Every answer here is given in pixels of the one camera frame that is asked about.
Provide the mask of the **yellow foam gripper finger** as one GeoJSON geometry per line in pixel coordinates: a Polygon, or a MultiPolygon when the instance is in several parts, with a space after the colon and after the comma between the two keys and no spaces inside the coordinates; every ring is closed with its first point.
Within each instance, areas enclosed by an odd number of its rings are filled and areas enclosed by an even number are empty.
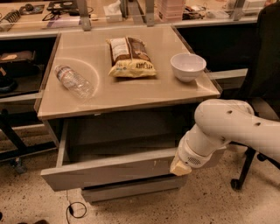
{"type": "Polygon", "coordinates": [[[171,162],[170,173],[176,176],[184,176],[188,175],[192,172],[192,168],[188,165],[183,163],[178,155],[175,155],[174,159],[171,162]]]}

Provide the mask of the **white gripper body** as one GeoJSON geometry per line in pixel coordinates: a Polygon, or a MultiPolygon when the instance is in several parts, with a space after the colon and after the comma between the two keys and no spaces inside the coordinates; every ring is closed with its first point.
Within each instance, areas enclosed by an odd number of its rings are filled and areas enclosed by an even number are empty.
{"type": "Polygon", "coordinates": [[[186,132],[178,145],[178,157],[185,165],[189,165],[192,168],[201,168],[210,160],[212,154],[208,156],[197,154],[189,146],[188,140],[189,132],[186,132]]]}

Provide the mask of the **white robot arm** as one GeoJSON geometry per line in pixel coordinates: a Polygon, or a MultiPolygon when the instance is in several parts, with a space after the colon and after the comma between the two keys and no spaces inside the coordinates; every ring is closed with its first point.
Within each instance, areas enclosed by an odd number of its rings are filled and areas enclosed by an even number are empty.
{"type": "Polygon", "coordinates": [[[243,144],[280,162],[280,122],[255,115],[239,100],[210,99],[195,109],[195,124],[180,139],[170,173],[189,174],[231,142],[243,144]]]}

